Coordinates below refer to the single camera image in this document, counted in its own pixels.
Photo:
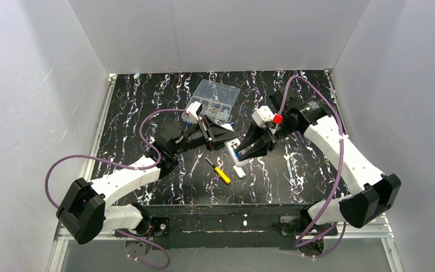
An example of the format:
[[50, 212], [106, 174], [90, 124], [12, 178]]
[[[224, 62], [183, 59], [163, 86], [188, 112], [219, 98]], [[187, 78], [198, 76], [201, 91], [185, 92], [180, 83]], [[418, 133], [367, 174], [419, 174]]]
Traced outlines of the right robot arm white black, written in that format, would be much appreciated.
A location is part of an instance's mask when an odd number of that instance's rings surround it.
[[341, 171], [349, 194], [304, 208], [301, 217], [306, 224], [315, 219], [317, 225], [347, 222], [361, 228], [389, 210], [398, 194], [401, 181], [395, 174], [384, 174], [369, 162], [348, 139], [339, 134], [338, 123], [323, 102], [301, 101], [291, 95], [282, 114], [261, 106], [252, 114], [244, 139], [232, 151], [239, 161], [263, 157], [275, 148], [276, 142], [299, 132]]

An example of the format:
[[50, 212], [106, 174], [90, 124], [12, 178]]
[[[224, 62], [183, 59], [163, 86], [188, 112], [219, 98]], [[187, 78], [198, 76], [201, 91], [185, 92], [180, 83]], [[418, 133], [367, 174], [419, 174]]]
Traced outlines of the white remote control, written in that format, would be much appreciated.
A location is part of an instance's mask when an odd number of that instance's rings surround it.
[[243, 151], [236, 152], [237, 147], [241, 144], [238, 138], [227, 141], [224, 143], [226, 150], [228, 151], [233, 163], [237, 167], [243, 167], [250, 162], [250, 159], [244, 160], [242, 158]]

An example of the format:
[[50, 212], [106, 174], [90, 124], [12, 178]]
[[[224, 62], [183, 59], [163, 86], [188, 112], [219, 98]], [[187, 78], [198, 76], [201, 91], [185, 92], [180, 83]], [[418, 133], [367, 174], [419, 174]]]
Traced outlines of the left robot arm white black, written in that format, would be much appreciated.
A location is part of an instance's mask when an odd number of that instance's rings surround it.
[[238, 133], [228, 124], [218, 125], [207, 116], [186, 128], [178, 121], [166, 123], [149, 151], [128, 169], [92, 181], [75, 180], [56, 213], [78, 244], [93, 240], [101, 231], [137, 231], [151, 215], [139, 204], [115, 206], [115, 202], [142, 186], [159, 181], [177, 166], [177, 155], [204, 146], [219, 150]]

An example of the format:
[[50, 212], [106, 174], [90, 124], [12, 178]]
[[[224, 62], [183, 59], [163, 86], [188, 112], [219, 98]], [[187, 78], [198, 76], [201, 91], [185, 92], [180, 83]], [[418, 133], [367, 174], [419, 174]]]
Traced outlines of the white remote battery cover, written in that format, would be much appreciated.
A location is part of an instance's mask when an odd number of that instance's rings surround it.
[[238, 178], [242, 179], [246, 176], [246, 173], [241, 167], [233, 167], [233, 169], [236, 172]]

